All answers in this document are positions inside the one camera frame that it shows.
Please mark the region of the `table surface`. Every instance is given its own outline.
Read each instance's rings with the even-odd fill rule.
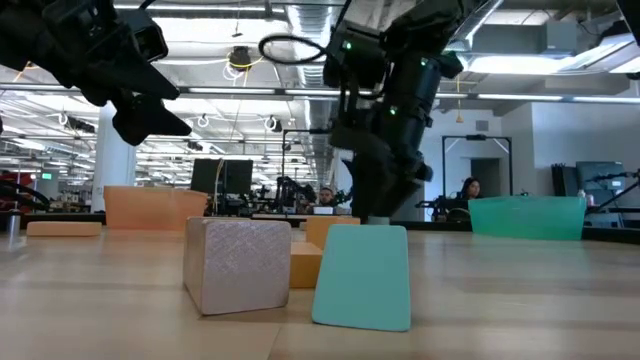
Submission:
[[[312,324],[312,290],[202,318],[179,234],[3,244],[2,360],[640,359],[632,245],[410,232],[412,329],[387,333]]]

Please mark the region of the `doorway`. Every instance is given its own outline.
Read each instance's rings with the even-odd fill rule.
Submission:
[[[480,181],[484,197],[502,195],[500,159],[471,159],[471,175]]]

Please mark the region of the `textured cube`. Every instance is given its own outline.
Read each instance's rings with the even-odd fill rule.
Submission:
[[[291,280],[292,289],[313,289],[318,281],[322,250],[308,242],[291,244]]]
[[[329,227],[335,224],[359,225],[360,219],[350,216],[309,216],[307,219],[307,242],[324,250]]]
[[[285,306],[290,256],[289,223],[189,219],[184,283],[204,315]]]

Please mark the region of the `dark hair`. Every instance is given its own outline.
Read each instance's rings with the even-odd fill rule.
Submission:
[[[477,182],[478,185],[480,185],[480,180],[474,178],[473,176],[468,177],[465,181],[464,184],[462,184],[462,190],[460,190],[460,194],[458,195],[458,197],[462,198],[462,199],[466,199],[469,195],[467,194],[467,191],[469,191],[469,187],[471,186],[471,184],[473,184],[474,182]]]

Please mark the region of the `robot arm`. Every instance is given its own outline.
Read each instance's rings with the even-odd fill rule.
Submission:
[[[327,46],[325,82],[345,86],[384,84],[380,101],[347,109],[335,125],[331,144],[354,152],[353,213],[364,223],[388,219],[433,172],[419,151],[442,76],[453,78],[462,64],[442,54],[462,23],[487,0],[423,1],[378,33],[343,21]]]
[[[161,101],[180,95],[150,64],[167,53],[144,9],[117,13],[113,0],[0,2],[0,64],[22,71],[32,63],[96,106],[112,101],[114,127],[131,145],[150,134],[191,132]]]

